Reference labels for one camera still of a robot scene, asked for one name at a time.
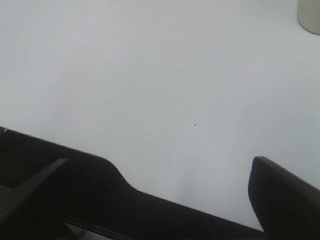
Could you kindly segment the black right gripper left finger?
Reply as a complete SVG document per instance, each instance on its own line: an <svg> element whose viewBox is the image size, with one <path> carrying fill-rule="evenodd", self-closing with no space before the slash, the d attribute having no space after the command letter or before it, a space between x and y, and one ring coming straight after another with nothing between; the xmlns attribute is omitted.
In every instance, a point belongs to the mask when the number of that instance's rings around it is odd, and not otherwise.
<svg viewBox="0 0 320 240"><path fill-rule="evenodd" d="M0 198L2 240L54 240L68 208L69 159L58 159Z"/></svg>

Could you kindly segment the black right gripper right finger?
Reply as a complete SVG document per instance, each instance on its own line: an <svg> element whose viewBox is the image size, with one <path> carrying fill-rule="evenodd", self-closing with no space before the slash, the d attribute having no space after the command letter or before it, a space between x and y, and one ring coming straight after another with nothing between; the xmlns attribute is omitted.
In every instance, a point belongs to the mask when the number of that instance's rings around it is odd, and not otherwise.
<svg viewBox="0 0 320 240"><path fill-rule="evenodd" d="M252 161L248 196L270 240L318 240L320 191L264 156Z"/></svg>

